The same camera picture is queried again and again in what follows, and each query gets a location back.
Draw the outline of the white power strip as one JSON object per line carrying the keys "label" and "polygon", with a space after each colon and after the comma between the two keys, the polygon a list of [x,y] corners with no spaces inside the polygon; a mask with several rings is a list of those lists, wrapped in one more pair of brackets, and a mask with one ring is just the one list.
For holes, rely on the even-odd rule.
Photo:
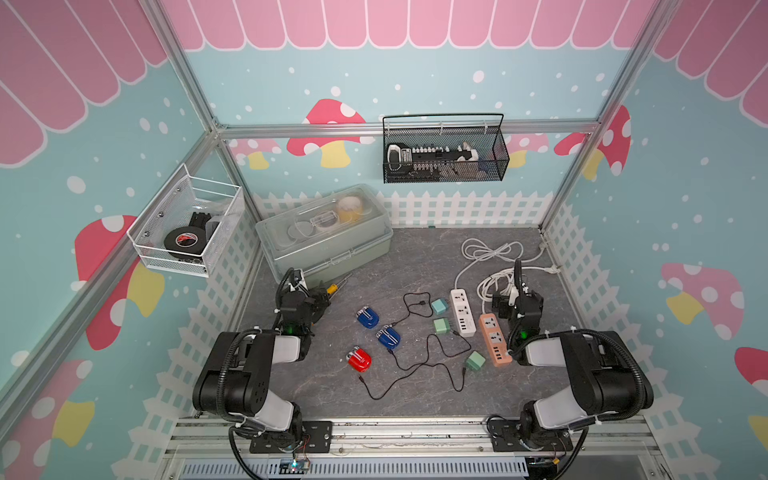
{"label": "white power strip", "polygon": [[461,288],[452,289],[450,300],[459,335],[465,338],[473,337],[476,325],[466,291]]}

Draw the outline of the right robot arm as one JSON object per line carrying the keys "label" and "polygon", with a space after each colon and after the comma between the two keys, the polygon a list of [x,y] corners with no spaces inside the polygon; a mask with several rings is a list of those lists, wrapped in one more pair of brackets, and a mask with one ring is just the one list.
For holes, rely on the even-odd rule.
{"label": "right robot arm", "polygon": [[583,328],[543,331],[544,298],[527,286],[523,270],[517,259],[510,293],[492,300],[509,322],[507,353],[523,366],[564,368],[568,386],[524,405],[517,423],[520,443],[534,451],[554,447],[572,432],[650,408],[651,383],[619,334]]}

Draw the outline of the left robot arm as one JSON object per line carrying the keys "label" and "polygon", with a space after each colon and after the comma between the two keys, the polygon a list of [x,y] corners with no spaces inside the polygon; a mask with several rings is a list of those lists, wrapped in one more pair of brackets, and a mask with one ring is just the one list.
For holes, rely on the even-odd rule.
{"label": "left robot arm", "polygon": [[339,286],[310,288],[303,271],[290,268],[278,284],[274,321],[220,334],[192,392],[193,407],[230,423],[230,436],[250,441],[252,453],[294,452],[308,447],[316,429],[303,424],[300,407],[270,389],[272,367],[303,361],[311,347],[312,327],[330,307]]}

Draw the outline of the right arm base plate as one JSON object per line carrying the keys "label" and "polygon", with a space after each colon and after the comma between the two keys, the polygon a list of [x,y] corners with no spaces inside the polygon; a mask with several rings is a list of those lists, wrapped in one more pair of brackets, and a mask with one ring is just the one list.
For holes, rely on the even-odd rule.
{"label": "right arm base plate", "polygon": [[485,421],[485,429],[495,452],[565,454],[573,450],[567,430],[544,430],[527,425],[519,419],[491,416]]}

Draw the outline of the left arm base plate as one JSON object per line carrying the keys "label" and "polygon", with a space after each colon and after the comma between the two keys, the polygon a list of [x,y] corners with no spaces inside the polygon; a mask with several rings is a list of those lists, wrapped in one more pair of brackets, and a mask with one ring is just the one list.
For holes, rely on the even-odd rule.
{"label": "left arm base plate", "polygon": [[283,432],[266,431],[251,440],[252,454],[329,453],[333,433],[331,421],[303,421]]}

